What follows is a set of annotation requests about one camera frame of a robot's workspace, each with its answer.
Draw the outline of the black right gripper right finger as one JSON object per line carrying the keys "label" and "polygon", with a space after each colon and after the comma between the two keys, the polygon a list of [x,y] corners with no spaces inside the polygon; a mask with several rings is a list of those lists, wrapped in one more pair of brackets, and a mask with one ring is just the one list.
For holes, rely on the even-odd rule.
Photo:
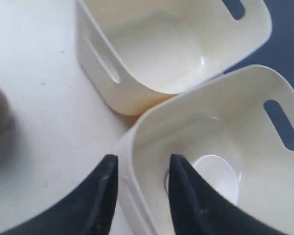
{"label": "black right gripper right finger", "polygon": [[181,154],[171,154],[169,205],[177,235],[279,235],[214,190]]}

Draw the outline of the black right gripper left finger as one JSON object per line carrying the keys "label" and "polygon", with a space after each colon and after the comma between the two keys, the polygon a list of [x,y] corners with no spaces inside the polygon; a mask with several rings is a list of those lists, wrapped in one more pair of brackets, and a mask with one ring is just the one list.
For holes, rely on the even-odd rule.
{"label": "black right gripper left finger", "polygon": [[105,155],[72,192],[5,235],[108,235],[118,196],[118,157]]}

